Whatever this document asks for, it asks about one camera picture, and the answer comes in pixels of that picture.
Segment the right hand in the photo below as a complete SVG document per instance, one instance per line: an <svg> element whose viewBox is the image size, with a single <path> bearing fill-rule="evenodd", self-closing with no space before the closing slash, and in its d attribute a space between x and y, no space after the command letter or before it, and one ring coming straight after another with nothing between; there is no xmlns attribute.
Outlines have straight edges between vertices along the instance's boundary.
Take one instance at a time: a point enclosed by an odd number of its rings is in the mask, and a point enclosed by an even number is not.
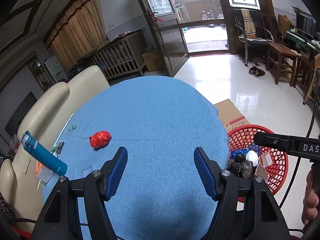
<svg viewBox="0 0 320 240"><path fill-rule="evenodd" d="M313 173L310 170L306 178L305 196L303 200L302 223L308 224L317 217L319 197L313 188Z"/></svg>

